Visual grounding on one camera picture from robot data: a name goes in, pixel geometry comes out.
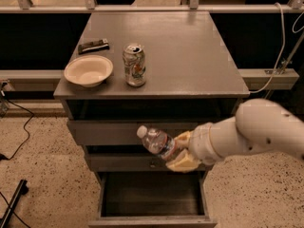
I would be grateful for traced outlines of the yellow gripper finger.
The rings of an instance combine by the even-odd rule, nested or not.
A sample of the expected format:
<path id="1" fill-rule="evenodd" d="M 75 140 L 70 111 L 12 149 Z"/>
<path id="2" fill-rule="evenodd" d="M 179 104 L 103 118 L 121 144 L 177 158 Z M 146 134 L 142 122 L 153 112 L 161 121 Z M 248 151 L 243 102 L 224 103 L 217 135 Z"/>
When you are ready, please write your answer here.
<path id="1" fill-rule="evenodd" d="M 178 146 L 178 148 L 188 148 L 190 139 L 191 139 L 192 132 L 191 131 L 185 131 L 179 136 L 175 137 L 174 140 Z"/>
<path id="2" fill-rule="evenodd" d="M 187 173 L 196 170 L 201 161 L 196 159 L 187 149 L 183 149 L 179 155 L 166 164 L 166 167 L 173 172 Z"/>

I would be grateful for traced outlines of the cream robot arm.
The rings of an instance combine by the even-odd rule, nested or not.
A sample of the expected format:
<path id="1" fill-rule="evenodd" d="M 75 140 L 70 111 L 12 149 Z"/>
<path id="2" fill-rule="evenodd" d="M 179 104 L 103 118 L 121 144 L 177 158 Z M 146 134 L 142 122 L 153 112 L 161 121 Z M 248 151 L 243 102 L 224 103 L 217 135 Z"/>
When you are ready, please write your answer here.
<path id="1" fill-rule="evenodd" d="M 211 166 L 229 156 L 279 151 L 304 158 L 304 122 L 280 104 L 253 99 L 241 104 L 234 117 L 205 123 L 175 138 L 181 153 L 166 167 L 187 173 L 200 164 Z"/>

